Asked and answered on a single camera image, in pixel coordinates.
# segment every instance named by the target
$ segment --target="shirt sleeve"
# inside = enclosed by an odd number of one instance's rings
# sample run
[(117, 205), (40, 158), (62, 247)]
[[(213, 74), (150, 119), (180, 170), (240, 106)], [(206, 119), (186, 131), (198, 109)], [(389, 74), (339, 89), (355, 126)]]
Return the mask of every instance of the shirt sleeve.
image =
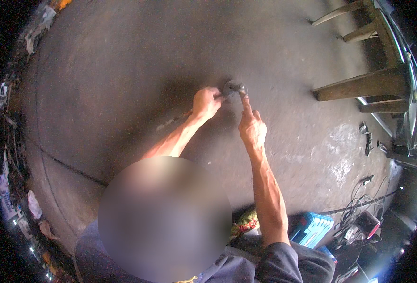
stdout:
[(261, 283), (303, 282), (298, 269), (298, 255), (286, 243), (268, 245), (256, 270)]

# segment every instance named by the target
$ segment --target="toolbox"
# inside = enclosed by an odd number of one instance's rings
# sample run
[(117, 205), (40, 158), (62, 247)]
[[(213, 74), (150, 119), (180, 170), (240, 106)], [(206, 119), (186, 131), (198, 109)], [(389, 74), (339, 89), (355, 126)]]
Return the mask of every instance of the toolbox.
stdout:
[(314, 248), (332, 228), (331, 217), (313, 212), (305, 212), (293, 230), (290, 240), (308, 248)]

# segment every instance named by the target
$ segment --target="hand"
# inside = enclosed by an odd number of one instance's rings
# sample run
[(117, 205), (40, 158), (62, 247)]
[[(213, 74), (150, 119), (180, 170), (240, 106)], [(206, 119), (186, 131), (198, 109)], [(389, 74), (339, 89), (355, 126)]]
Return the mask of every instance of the hand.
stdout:
[(221, 96), (221, 92), (215, 87), (205, 87), (194, 95), (193, 116), (206, 122), (213, 117), (221, 107), (221, 103), (226, 100)]
[(259, 150), (265, 143), (266, 125), (262, 121), (259, 111), (251, 109), (248, 96), (242, 96), (241, 102), (243, 103), (244, 111), (242, 112), (241, 122), (238, 125), (240, 137), (248, 152), (250, 150)]

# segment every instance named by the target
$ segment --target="concrete floor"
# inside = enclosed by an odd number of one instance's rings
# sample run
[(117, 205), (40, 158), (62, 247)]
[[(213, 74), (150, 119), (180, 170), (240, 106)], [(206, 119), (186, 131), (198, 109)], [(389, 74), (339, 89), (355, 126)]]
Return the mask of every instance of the concrete floor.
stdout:
[[(19, 98), (33, 190), (63, 246), (73, 253), (104, 187), (36, 144), (108, 183), (178, 125), (157, 130), (191, 108), (197, 89), (230, 78), (248, 86), (268, 126), (265, 146), (290, 215), (344, 207), (353, 185), (371, 174), (375, 182), (359, 194), (374, 195), (390, 161), (377, 149), (364, 155), (358, 126), (367, 122), (372, 144), (390, 145), (389, 137), (355, 99), (317, 102), (311, 93), (369, 71), (362, 43), (337, 39), (356, 28), (350, 15), (317, 27), (307, 21), (343, 4), (74, 1), (65, 8), (40, 42)], [(182, 155), (219, 178), (234, 210), (253, 201), (240, 116), (239, 100), (225, 103)]]

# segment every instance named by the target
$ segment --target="finger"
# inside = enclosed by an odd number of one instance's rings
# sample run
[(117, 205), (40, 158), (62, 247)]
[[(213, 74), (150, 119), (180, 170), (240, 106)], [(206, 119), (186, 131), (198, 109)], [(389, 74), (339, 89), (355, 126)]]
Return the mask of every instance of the finger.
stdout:
[(252, 115), (254, 115), (254, 117), (256, 117), (257, 120), (261, 119), (261, 114), (257, 110), (252, 111)]
[(213, 95), (214, 98), (221, 95), (221, 92), (216, 87), (204, 87), (204, 89), (210, 91), (211, 95)]
[(215, 99), (215, 101), (216, 102), (219, 102), (219, 103), (223, 103), (225, 100), (226, 100), (226, 97), (225, 96), (220, 96), (217, 99)]
[(241, 102), (243, 104), (243, 109), (245, 110), (245, 114), (248, 116), (252, 116), (252, 108), (249, 104), (249, 96), (241, 96)]

